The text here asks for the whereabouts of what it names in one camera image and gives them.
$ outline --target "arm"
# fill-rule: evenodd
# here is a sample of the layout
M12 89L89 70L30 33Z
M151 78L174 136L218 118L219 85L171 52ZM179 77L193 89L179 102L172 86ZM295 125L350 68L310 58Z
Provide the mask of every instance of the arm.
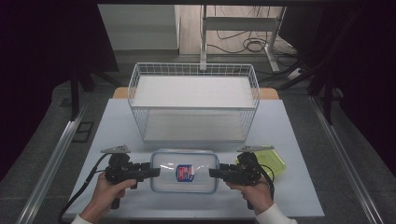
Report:
M135 180L129 179L118 185L112 185L106 180L105 173L101 173L98 176L98 182L90 203L88 203L79 216L76 216L72 224L98 223L110 211L114 199L124 197L125 189L135 184Z
M254 209L256 219L261 224L296 224L295 220L289 219L282 214L277 205L271 199L268 183L262 177L256 186L241 186L226 183L230 189L241 191L243 198L248 200Z

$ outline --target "container lid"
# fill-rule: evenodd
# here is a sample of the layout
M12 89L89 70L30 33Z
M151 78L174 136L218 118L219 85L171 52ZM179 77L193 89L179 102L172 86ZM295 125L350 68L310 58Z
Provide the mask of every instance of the container lid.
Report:
M151 178L151 188L159 192L214 193L218 180L209 168L218 167L218 156L210 150L162 148L151 155L151 167L161 168Z

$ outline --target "hand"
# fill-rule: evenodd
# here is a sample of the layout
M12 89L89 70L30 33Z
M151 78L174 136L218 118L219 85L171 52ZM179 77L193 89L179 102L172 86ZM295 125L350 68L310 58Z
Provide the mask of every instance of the hand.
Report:
M85 207L80 216L91 223L97 223L111 208L115 198L123 198L125 189L136 184L136 180L125 180L118 185L109 183L105 178L105 172L98 176L98 182L93 192L90 203Z
M242 186L234 183L226 182L230 189L238 189L241 191L245 200L248 200L254 209L256 215L265 212L274 202L271 199L271 191L264 177L260 178L255 186Z

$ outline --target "person's left hand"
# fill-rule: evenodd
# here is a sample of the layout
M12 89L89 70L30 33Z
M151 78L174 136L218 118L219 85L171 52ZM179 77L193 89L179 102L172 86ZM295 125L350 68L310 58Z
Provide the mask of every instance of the person's left hand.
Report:
M114 199L124 197L125 189L135 184L136 180L129 179L113 185L106 180L105 172L99 174L91 201L82 211L80 217L91 223L98 223L110 211Z

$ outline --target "white desk leg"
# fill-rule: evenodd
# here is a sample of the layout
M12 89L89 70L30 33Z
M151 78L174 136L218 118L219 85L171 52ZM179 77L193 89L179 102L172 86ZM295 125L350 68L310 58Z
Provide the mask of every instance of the white desk leg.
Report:
M206 70L206 5L204 5L204 14L202 16L202 40L201 40L201 59L200 70Z
M274 58L273 55L273 49L274 49L274 43L276 40L277 32L279 31L280 23L282 22L283 19L283 14L285 14L285 7L282 7L279 11L279 14L276 17L276 22L274 24L274 30L271 34L270 40L268 41L268 44L265 46L265 53L267 54L268 61L271 64L271 68L274 72L279 71L279 67L277 66L276 59Z

